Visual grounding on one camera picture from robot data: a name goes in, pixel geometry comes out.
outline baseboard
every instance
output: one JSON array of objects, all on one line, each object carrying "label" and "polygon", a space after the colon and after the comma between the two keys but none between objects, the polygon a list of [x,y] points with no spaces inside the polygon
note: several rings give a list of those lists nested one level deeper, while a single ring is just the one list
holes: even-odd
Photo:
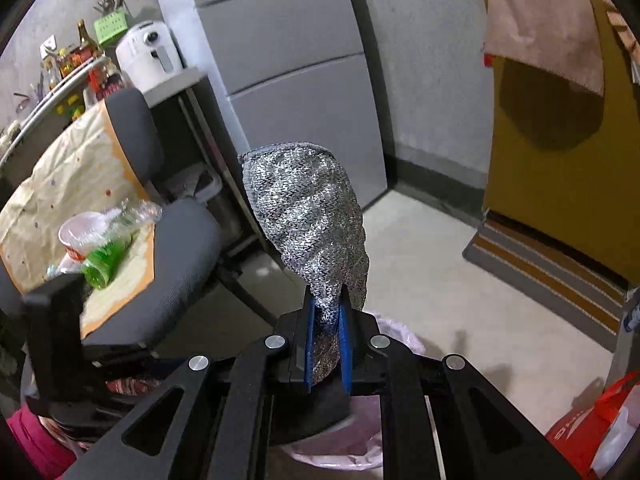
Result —
[{"label": "baseboard", "polygon": [[482,221],[484,189],[468,186],[437,171],[385,154],[386,178],[391,189],[477,228]]}]

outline green container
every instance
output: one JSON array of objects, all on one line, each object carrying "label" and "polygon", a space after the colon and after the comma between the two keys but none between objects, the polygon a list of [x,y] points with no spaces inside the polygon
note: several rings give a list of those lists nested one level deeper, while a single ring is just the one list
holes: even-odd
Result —
[{"label": "green container", "polygon": [[98,44],[103,48],[111,46],[129,30],[127,15],[121,10],[116,10],[104,18],[95,20],[94,28]]},{"label": "green container", "polygon": [[102,289],[109,285],[131,244],[131,236],[109,242],[89,253],[82,263],[82,273],[93,288]]}]

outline pink cloth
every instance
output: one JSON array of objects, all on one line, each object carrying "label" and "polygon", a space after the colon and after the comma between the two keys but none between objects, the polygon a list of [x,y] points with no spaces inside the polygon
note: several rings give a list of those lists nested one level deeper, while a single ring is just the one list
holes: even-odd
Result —
[{"label": "pink cloth", "polygon": [[31,463],[46,480],[56,480],[76,461],[73,452],[53,439],[26,406],[15,412],[7,424]]},{"label": "pink cloth", "polygon": [[600,36],[590,0],[489,0],[484,52],[604,95]]}]

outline blue gripper pad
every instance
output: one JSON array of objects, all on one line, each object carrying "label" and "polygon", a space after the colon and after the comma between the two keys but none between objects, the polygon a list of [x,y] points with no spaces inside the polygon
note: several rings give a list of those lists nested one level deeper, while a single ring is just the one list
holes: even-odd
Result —
[{"label": "blue gripper pad", "polygon": [[347,309],[350,308],[350,304],[340,303],[340,317],[338,318],[340,371],[342,372],[342,389],[346,394],[351,393],[351,367],[353,366],[353,341],[349,336],[349,322],[347,320]]},{"label": "blue gripper pad", "polygon": [[316,325],[316,298],[309,301],[309,318],[306,320],[305,343],[305,390],[311,391],[311,379],[314,373],[314,327]]}]

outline green plastic bottle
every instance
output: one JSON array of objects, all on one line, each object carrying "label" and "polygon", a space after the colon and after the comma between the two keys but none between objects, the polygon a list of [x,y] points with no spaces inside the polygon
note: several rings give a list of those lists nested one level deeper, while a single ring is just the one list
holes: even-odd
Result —
[{"label": "green plastic bottle", "polygon": [[98,289],[109,285],[131,245],[131,240],[131,235],[127,235],[90,252],[82,263],[82,273],[86,282]]}]

